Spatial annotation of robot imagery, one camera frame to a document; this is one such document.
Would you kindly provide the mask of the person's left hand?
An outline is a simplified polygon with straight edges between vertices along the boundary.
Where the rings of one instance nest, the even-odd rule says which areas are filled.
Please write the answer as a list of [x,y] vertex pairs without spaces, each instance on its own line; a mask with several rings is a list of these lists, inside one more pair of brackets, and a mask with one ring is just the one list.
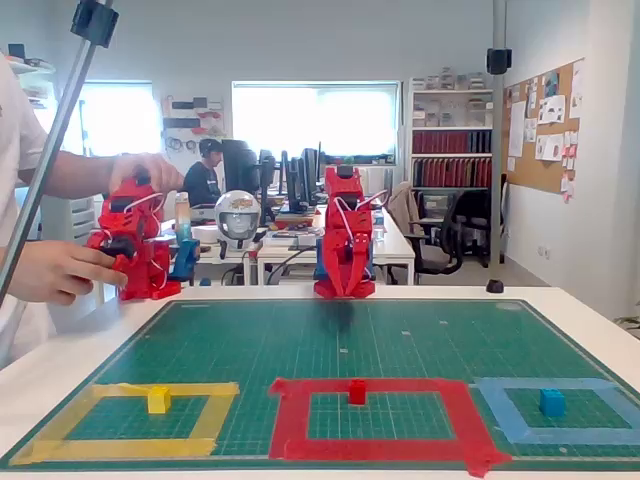
[[109,192],[114,192],[129,177],[147,178],[158,193],[179,191],[183,187],[182,174],[159,153],[124,154],[115,158]]

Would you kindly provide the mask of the person's right hand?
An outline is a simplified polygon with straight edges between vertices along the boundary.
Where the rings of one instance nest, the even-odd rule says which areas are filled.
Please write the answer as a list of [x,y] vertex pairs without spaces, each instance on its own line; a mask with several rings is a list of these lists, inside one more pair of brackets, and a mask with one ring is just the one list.
[[125,274],[112,268],[103,252],[62,241],[27,242],[19,256],[8,293],[27,302],[71,305],[92,292],[93,282],[118,287]]

